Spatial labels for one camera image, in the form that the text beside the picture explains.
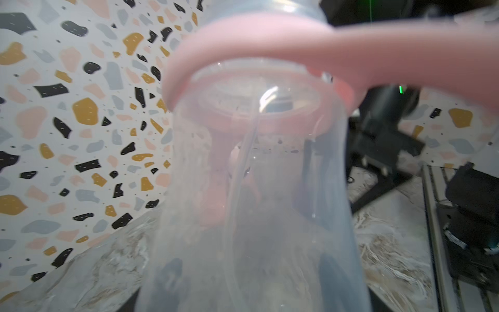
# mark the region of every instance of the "pink bottle handle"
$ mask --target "pink bottle handle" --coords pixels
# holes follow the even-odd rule
[[[331,73],[352,111],[375,85],[434,87],[499,107],[499,26],[385,22],[332,28],[278,13],[249,13],[209,24],[184,40],[163,69],[173,110],[192,74],[227,59],[269,57]]]

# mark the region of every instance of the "marble surface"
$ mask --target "marble surface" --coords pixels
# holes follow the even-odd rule
[[[361,170],[349,196],[375,178]],[[140,286],[158,226],[152,210],[108,240],[33,283],[0,306],[3,312],[116,311]],[[420,178],[414,178],[354,217],[368,285],[394,311],[437,311]]]

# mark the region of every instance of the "clear plastic bottle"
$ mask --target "clear plastic bottle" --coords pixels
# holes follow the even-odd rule
[[[325,21],[305,0],[210,9],[208,22],[260,10]],[[192,76],[174,110],[173,183],[137,311],[370,311],[346,195],[345,106],[310,72],[245,58]]]

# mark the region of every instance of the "terrazzo wallpaper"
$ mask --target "terrazzo wallpaper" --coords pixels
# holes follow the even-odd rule
[[[0,298],[163,200],[160,68],[202,0],[0,1]]]

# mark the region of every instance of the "black speckle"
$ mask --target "black speckle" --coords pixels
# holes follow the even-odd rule
[[[44,277],[44,276],[45,276],[45,274],[47,274],[47,273],[48,273],[48,272],[40,272],[40,273],[33,274],[33,275],[31,276],[31,280],[32,280],[33,282],[36,282],[36,281],[38,281],[39,279],[41,279],[42,277]]]
[[[135,142],[132,142],[132,143],[128,144],[127,146],[125,146],[125,148],[123,148],[121,150],[120,154],[121,155],[126,155],[126,154],[128,154],[130,152],[133,152],[133,151],[135,151]]]
[[[139,60],[144,61],[144,62],[146,62],[146,63],[147,63],[147,59],[146,59],[146,57],[145,57],[145,56],[140,55],[140,54],[138,54],[138,53],[137,53],[137,57],[139,58]]]
[[[60,253],[59,256],[57,256],[57,258],[55,258],[55,260],[51,264],[53,266],[55,266],[56,268],[62,266],[72,251],[73,251],[73,248],[66,249],[65,251]]]
[[[102,120],[102,126],[108,126],[111,124],[111,120],[107,119],[106,117],[104,117],[104,119]]]
[[[161,81],[161,73],[156,66],[151,67],[151,73],[158,79],[158,81]]]
[[[67,194],[69,194],[69,190],[68,189],[62,189],[62,191],[59,193],[59,195],[61,195],[62,197],[67,196]]]
[[[142,108],[146,108],[146,100],[144,99],[144,90],[135,87],[135,99],[139,101]]]
[[[147,41],[149,41],[150,43],[153,43],[154,40],[156,40],[156,38],[158,37],[158,35],[156,35],[155,32],[153,32],[152,30],[149,31],[149,39],[147,39]]]
[[[61,24],[62,29],[70,32],[78,37],[83,37],[88,33],[88,28],[80,26],[70,20],[67,20]]]
[[[19,160],[19,156],[9,153],[0,152],[0,172],[3,168],[15,165]]]
[[[87,171],[90,169],[101,168],[101,165],[99,164],[99,160],[95,159],[95,160],[87,161],[86,163],[74,165],[74,168],[76,170],[78,170],[79,172],[83,172],[83,171]]]
[[[65,137],[66,139],[68,139],[69,134],[72,131],[71,128],[69,128],[68,125],[66,125],[62,120],[60,120],[57,117],[54,117],[53,123],[54,123],[54,127],[57,130],[59,130],[59,132],[62,134],[62,136]]]
[[[27,172],[23,172],[23,173],[19,174],[19,177],[22,179],[29,180],[32,177],[34,177],[37,173],[38,173],[38,171],[27,171]]]
[[[41,97],[49,97],[59,94],[69,93],[69,90],[62,84],[53,84],[53,85],[41,85],[41,86],[33,86]]]
[[[123,196],[123,191],[121,190],[122,185],[123,185],[123,183],[116,184],[116,186],[114,187],[113,198]]]
[[[163,42],[166,41],[166,39],[168,38],[168,35],[173,31],[173,29],[171,27],[166,27],[164,28],[162,31],[161,31],[161,36],[163,36],[163,38],[161,39]]]
[[[116,221],[114,221],[111,226],[116,230],[118,228],[121,228],[121,227],[124,227],[125,225],[127,225],[128,222],[130,222],[130,220],[132,220],[132,219],[133,219],[132,216],[130,216],[130,214],[127,212],[123,216],[119,217]]]
[[[93,63],[93,62],[86,62],[85,65],[83,66],[83,70],[87,74],[93,74],[96,71],[100,70],[99,64]]]
[[[186,11],[184,10],[184,8],[183,8],[183,7],[181,7],[180,5],[178,5],[178,4],[176,4],[176,3],[173,3],[173,5],[175,6],[175,8],[176,8],[178,11],[183,12],[183,13],[185,13],[185,12],[186,12]]]
[[[91,212],[89,212],[87,214],[83,214],[83,215],[79,215],[79,216],[73,217],[73,220],[75,220],[75,221],[83,221],[86,218],[92,218],[93,216],[94,216],[94,214],[91,213]]]
[[[135,6],[135,0],[123,0],[126,4],[128,4],[130,7]]]
[[[149,209],[149,208],[154,208],[154,207],[156,207],[158,204],[159,204],[159,199],[149,201],[149,202],[146,204],[146,209]]]

